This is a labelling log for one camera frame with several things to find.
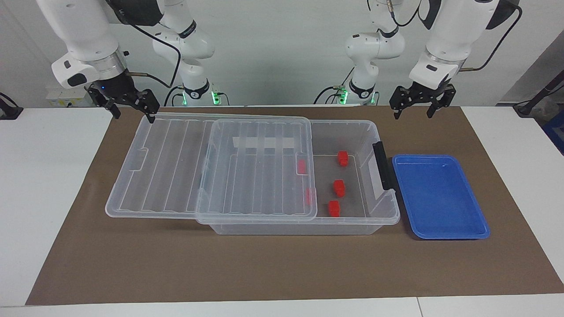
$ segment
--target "table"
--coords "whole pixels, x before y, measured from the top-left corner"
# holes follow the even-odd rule
[[[463,111],[562,279],[564,197],[557,185],[564,183],[564,157],[533,120],[511,108]],[[26,109],[17,121],[0,122],[0,160],[10,167],[0,178],[0,254],[8,255],[0,257],[0,306],[14,306],[0,315],[546,316],[564,310],[564,294],[17,307],[25,304],[110,119],[103,109]]]

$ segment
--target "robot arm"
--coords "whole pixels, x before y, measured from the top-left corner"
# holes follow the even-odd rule
[[[221,103],[215,93],[213,83],[210,83],[200,59],[210,58],[215,51],[215,45],[209,35],[196,24],[188,10],[186,0],[164,0],[161,11],[161,23],[169,30],[157,33],[156,37],[174,47],[181,54],[178,73],[182,78],[184,99],[188,105],[211,105]],[[153,40],[155,52],[176,65],[178,55],[174,50]]]
[[[351,80],[346,84],[349,103],[370,103],[378,77],[374,60],[399,57],[406,46],[390,16],[386,0],[371,0],[370,3],[370,18],[376,33],[355,34],[346,41],[347,56],[355,66]],[[403,0],[393,0],[392,3],[398,10]]]
[[[87,90],[93,101],[114,118],[120,116],[116,104],[125,104],[142,111],[153,122],[158,101],[150,89],[135,88],[100,4],[96,0],[37,0],[37,4],[67,45],[68,53],[51,66],[57,81],[64,88],[92,83]]]
[[[437,11],[425,51],[411,70],[410,88],[399,86],[390,99],[395,118],[416,103],[431,103],[427,116],[448,107],[456,94],[450,80],[468,56],[472,44],[490,22],[499,0],[430,1],[430,12]]]

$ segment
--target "red block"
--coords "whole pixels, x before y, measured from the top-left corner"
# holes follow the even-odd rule
[[[298,174],[299,175],[307,174],[306,160],[298,160]]]
[[[331,217],[340,217],[341,215],[341,206],[337,200],[331,200],[329,202],[329,216]]]
[[[337,160],[339,161],[339,165],[347,166],[349,164],[349,154],[347,151],[337,152]]]
[[[345,182],[342,179],[338,179],[333,182],[333,190],[339,198],[345,197]]]
[[[305,200],[306,200],[306,205],[308,205],[308,206],[311,206],[311,196],[313,196],[311,188],[306,188],[306,198],[305,198]]]

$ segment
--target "blue tray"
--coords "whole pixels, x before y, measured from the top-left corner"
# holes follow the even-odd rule
[[[458,161],[449,155],[393,158],[413,232],[422,239],[485,239],[490,228]]]

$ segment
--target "green led light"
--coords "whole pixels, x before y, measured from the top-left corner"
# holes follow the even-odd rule
[[[221,98],[212,90],[211,91],[211,98],[213,99],[213,104],[214,105],[219,105],[221,104]]]
[[[343,90],[342,93],[341,93],[341,98],[339,98],[339,103],[340,104],[346,104],[348,97],[349,97],[349,92],[346,91],[346,90]]]

